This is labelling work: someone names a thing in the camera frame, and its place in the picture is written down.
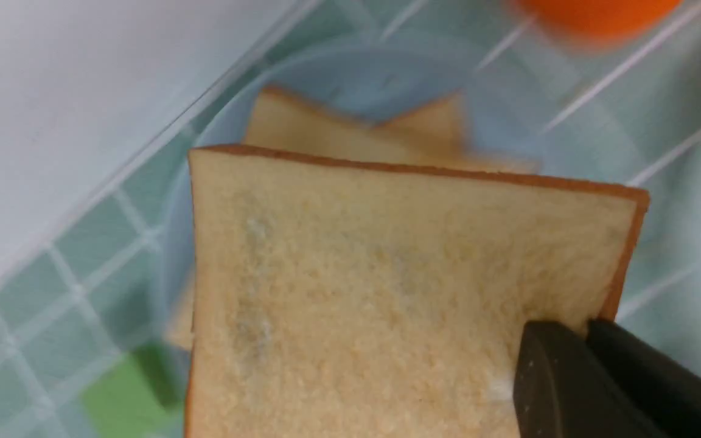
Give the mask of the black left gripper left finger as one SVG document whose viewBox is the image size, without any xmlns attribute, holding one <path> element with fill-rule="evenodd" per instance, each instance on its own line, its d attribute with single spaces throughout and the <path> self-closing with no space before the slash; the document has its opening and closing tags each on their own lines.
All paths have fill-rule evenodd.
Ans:
<svg viewBox="0 0 701 438">
<path fill-rule="evenodd" d="M 522 437 L 660 437 L 584 339 L 554 321 L 529 321 L 518 352 L 514 406 Z"/>
</svg>

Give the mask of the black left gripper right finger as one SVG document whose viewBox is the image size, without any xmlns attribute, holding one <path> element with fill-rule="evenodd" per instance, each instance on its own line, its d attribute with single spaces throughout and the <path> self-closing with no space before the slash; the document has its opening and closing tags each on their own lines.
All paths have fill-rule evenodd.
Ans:
<svg viewBox="0 0 701 438">
<path fill-rule="evenodd" d="M 587 344 L 655 426 L 670 437 L 701 437 L 701 377 L 611 321 L 590 321 Z"/>
</svg>

